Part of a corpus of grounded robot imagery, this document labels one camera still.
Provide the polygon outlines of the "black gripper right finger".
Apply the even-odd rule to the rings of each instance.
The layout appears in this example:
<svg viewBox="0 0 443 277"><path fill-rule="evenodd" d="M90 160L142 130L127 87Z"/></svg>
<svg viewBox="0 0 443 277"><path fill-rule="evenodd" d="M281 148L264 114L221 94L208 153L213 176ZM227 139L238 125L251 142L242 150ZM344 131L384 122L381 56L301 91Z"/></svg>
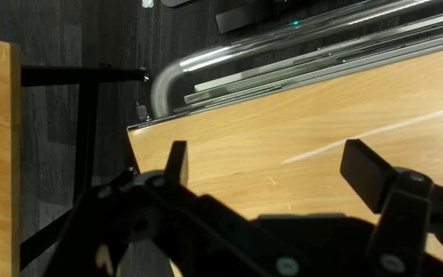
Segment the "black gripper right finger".
<svg viewBox="0 0 443 277"><path fill-rule="evenodd" d="M398 177L398 171L359 139L345 144L341 174L374 214L382 213Z"/></svg>

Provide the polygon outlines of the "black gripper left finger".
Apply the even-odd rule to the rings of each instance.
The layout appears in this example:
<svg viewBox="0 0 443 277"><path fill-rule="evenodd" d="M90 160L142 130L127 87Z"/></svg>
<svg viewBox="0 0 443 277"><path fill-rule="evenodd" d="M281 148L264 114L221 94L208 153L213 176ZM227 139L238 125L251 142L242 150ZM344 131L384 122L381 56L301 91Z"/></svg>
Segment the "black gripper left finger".
<svg viewBox="0 0 443 277"><path fill-rule="evenodd" d="M188 144L185 140L176 140L171 147L171 153L167 162L165 184L187 187L188 176Z"/></svg>

